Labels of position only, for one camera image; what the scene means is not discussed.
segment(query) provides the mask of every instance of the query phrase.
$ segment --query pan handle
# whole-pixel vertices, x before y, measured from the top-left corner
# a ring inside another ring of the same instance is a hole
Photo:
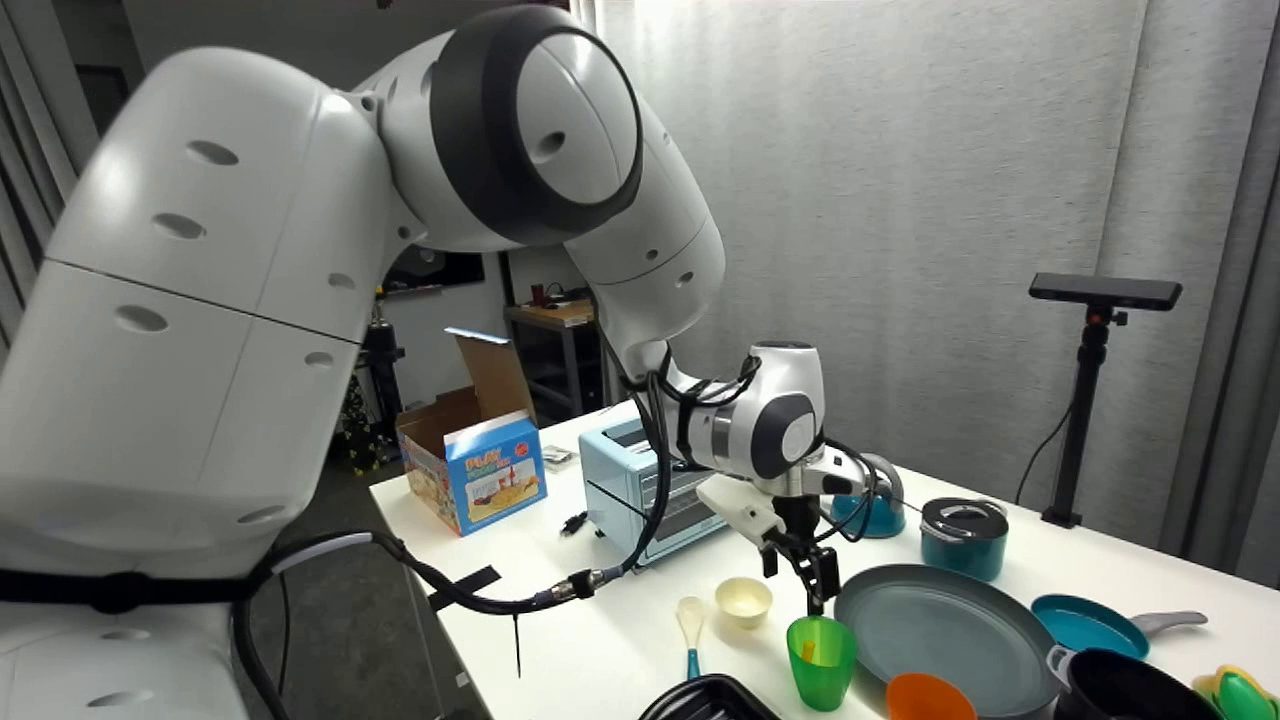
[[[1060,645],[1051,645],[1051,648],[1043,653],[1043,668],[1047,668],[1065,688],[1072,688],[1072,676],[1070,676],[1072,658],[1077,658],[1077,653],[1070,653],[1070,648],[1060,648]]]
[[[1205,613],[1141,613],[1141,616],[1127,616],[1127,625],[1138,625],[1145,636],[1162,636],[1170,630],[1208,625],[1208,616]]]

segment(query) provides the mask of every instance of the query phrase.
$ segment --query floor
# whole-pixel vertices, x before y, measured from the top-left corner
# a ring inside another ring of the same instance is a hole
[[[341,529],[383,529],[370,480],[341,459],[285,540]],[[291,645],[285,708],[291,720],[487,720],[415,581],[372,550],[288,574]],[[263,668],[279,668],[285,604],[263,588],[251,604]],[[251,716],[267,716],[241,681]]]

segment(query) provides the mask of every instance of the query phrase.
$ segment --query plastic cup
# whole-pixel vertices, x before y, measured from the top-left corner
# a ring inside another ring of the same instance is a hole
[[[802,701],[816,711],[832,711],[844,705],[856,640],[844,625],[829,616],[802,616],[789,630],[793,681]]]
[[[894,676],[886,708],[888,720],[978,720],[973,701],[956,685],[923,673]]]

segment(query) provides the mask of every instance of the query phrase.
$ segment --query cardboard box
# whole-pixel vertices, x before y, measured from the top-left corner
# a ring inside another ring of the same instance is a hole
[[[519,368],[519,353],[507,336],[475,331],[475,330],[443,330],[464,353],[482,415],[533,411],[527,381]]]
[[[398,419],[407,487],[459,538],[550,498],[536,423],[525,411],[486,419],[474,389]]]

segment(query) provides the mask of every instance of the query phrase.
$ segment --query black cable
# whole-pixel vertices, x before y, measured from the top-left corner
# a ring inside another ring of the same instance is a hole
[[[1055,433],[1065,433],[1065,427],[1070,427],[1072,409],[1077,409],[1077,403],[1070,403],[1070,411],[1065,411],[1065,415],[1051,423],[1051,433],[1038,444],[1038,453],[1033,453],[1033,459],[1028,459],[1023,478],[1017,480],[1014,506],[1023,506],[1023,487],[1028,487],[1028,480],[1033,480],[1033,467],[1038,467],[1042,453],[1055,442]]]
[[[279,583],[279,625],[285,625],[285,636],[279,636],[279,668],[275,668],[275,695],[285,701],[288,653],[291,653],[291,604],[288,604],[288,575],[285,575],[285,574],[275,575],[275,583]]]
[[[659,389],[659,376],[650,376],[646,385],[650,394],[650,403],[638,399],[641,409],[641,423],[646,423],[646,436],[654,444],[654,455],[658,455],[658,493],[654,493],[654,507],[646,518],[646,529],[641,529],[641,540],[638,550],[629,552],[625,563],[618,563],[596,588],[614,583],[618,575],[633,574],[650,550],[650,540],[658,538],[658,529],[666,526],[670,518],[670,498],[671,498],[671,444],[670,444],[670,411],[666,411],[666,389]]]
[[[671,381],[670,381],[670,368],[671,368],[671,353],[666,357],[659,363],[659,389],[678,399],[687,399],[693,409],[730,409],[733,399],[742,399],[753,385],[756,385],[756,374],[760,374],[760,357],[748,357],[737,374],[733,385],[725,389],[713,389],[713,394],[725,394],[725,398],[702,398],[702,394],[681,394]]]
[[[400,583],[406,583],[406,592],[407,592],[411,636],[415,636],[415,653],[422,653],[425,663],[430,663],[430,688],[434,688],[437,701],[443,701],[449,688],[442,688],[442,668],[437,668],[437,661],[434,661],[430,630],[425,630],[425,610],[422,610],[425,588],[411,581],[411,574],[398,574],[398,575],[400,575]]]
[[[874,459],[865,459],[859,453],[844,447],[840,442],[829,442],[829,436],[825,436],[825,444],[832,444],[832,447],[840,447],[849,459],[856,459],[859,471],[874,480],[874,487],[868,487],[865,501],[856,506],[856,518],[829,522],[832,529],[829,529],[825,538],[816,538],[816,540],[829,540],[829,538],[836,538],[836,534],[844,538],[849,526],[856,526],[856,534],[844,538],[849,543],[856,543],[856,540],[865,540],[868,529],[874,529],[874,506],[878,506],[879,498],[894,501],[894,493],[888,493],[888,486],[886,486],[886,478],[879,478],[879,467],[878,467]]]
[[[257,658],[251,630],[248,630],[248,619],[251,619],[248,604],[251,604],[251,596],[231,604],[231,640],[236,640],[241,668],[243,668],[251,693],[267,705],[267,716],[288,720],[288,711],[274,688],[274,676],[263,673],[263,661]]]

